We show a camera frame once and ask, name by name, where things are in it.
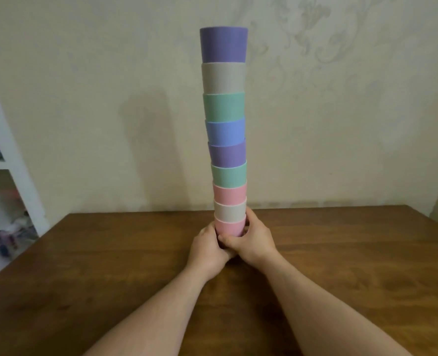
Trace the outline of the purple toy figure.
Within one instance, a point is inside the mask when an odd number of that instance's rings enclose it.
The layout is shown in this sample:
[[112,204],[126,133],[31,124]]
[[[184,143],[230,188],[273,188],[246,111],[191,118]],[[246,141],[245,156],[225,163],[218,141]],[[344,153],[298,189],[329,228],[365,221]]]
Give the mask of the purple toy figure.
[[38,239],[38,232],[25,210],[7,229],[0,230],[0,257],[12,261]]

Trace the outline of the pink plastic cup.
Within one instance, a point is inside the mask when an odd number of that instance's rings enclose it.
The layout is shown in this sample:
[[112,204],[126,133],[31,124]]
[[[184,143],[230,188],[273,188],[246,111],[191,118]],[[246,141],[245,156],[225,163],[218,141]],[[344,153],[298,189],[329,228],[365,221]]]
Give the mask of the pink plastic cup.
[[238,222],[226,222],[219,220],[216,215],[215,216],[215,230],[216,234],[229,234],[234,237],[241,237],[244,234],[245,224],[246,224],[246,216],[243,217],[242,220]]

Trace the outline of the person's left hand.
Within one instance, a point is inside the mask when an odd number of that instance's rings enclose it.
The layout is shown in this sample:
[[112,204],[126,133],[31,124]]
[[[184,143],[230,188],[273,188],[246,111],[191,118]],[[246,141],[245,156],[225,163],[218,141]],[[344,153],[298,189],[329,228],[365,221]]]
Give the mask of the person's left hand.
[[194,237],[185,271],[202,285],[216,277],[234,257],[228,257],[219,244],[204,244],[203,229]]

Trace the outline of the white shelf unit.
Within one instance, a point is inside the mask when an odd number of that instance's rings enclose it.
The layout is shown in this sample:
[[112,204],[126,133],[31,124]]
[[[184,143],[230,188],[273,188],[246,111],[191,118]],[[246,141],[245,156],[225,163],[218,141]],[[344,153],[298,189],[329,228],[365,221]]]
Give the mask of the white shelf unit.
[[[50,229],[41,198],[0,103],[0,230],[28,211],[38,236]],[[0,271],[11,261],[0,257]]]

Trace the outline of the person's right forearm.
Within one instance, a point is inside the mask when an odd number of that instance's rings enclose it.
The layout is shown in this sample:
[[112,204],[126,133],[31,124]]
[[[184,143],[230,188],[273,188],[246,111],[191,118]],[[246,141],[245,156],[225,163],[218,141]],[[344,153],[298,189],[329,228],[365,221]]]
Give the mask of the person's right forearm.
[[247,262],[265,275],[304,356],[413,356],[278,252]]

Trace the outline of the person's left forearm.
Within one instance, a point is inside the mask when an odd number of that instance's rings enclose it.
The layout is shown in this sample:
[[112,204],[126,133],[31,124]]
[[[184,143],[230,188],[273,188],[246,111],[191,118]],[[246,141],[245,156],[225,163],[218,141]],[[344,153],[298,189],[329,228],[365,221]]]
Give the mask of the person's left forearm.
[[198,297],[220,271],[186,266],[83,356],[178,356]]

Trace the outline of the stack of pastel cups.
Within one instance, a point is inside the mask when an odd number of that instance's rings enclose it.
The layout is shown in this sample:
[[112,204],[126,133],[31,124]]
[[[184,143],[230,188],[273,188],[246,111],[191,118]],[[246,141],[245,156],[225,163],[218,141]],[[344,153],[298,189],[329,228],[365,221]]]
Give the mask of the stack of pastel cups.
[[245,78],[248,29],[213,26],[199,31],[205,126],[213,178],[214,214],[246,216]]

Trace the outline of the person's right hand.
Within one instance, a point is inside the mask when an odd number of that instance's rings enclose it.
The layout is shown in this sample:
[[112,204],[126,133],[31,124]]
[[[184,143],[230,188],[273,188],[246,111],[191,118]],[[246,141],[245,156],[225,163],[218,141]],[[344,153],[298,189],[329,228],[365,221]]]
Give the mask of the person's right hand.
[[271,231],[248,206],[246,207],[246,223],[248,229],[241,236],[243,244],[239,256],[250,266],[263,271],[266,262],[278,254]]

